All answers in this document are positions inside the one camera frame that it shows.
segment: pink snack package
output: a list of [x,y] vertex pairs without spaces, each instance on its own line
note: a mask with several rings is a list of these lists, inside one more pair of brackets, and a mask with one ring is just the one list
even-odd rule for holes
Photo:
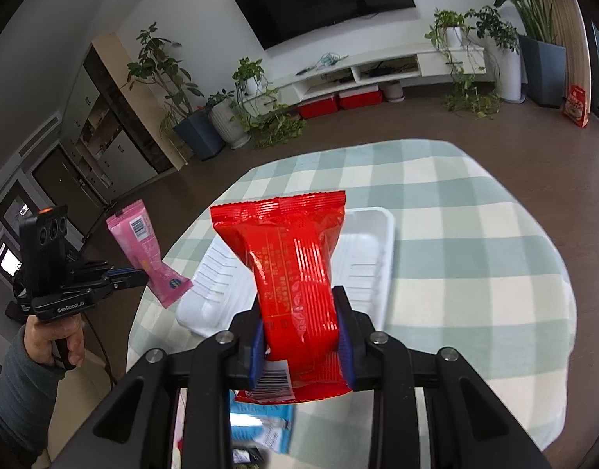
[[169,307],[191,289],[190,279],[161,260],[158,240],[141,199],[109,217],[106,224],[130,263],[147,272],[147,285],[163,307]]

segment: blue snack package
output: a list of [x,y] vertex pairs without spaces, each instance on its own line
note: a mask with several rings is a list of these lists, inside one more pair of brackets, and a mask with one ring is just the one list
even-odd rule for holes
[[255,442],[277,453],[288,453],[293,404],[259,405],[237,402],[230,391],[230,426],[234,442]]

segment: table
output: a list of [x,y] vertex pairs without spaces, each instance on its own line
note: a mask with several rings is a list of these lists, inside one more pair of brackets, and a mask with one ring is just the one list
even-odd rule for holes
[[[412,349],[457,348],[539,448],[562,431],[576,303],[549,237],[510,193],[447,142],[406,139],[311,153],[252,169],[215,204],[345,189],[347,208],[383,206],[396,219],[385,331]],[[206,211],[164,262],[193,276],[215,232]],[[145,290],[129,337],[128,367],[147,349],[169,353],[201,338]],[[421,466],[429,467],[422,392]],[[365,468],[371,392],[301,404],[290,456],[272,467]]]

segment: human hand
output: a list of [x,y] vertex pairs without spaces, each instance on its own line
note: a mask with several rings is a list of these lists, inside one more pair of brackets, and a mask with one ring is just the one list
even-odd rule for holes
[[69,363],[79,367],[84,361],[84,335],[80,314],[54,322],[40,322],[37,316],[28,316],[23,346],[33,362],[54,365],[52,340],[67,339]]

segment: dark brown floor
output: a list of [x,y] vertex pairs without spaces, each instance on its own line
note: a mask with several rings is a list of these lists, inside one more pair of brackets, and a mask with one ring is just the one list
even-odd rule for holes
[[[599,434],[599,121],[579,129],[560,112],[527,101],[502,105],[494,120],[449,114],[438,98],[409,98],[312,120],[304,135],[263,150],[225,150],[192,162],[137,192],[154,222],[163,254],[188,225],[254,166],[304,152],[406,137],[453,142],[479,161],[541,223],[562,254],[579,312],[570,362],[569,410],[560,438],[547,450],[558,469],[573,469]],[[89,254],[126,264],[102,225]],[[142,290],[120,291],[92,312],[117,374]],[[98,352],[94,341],[89,347]]]

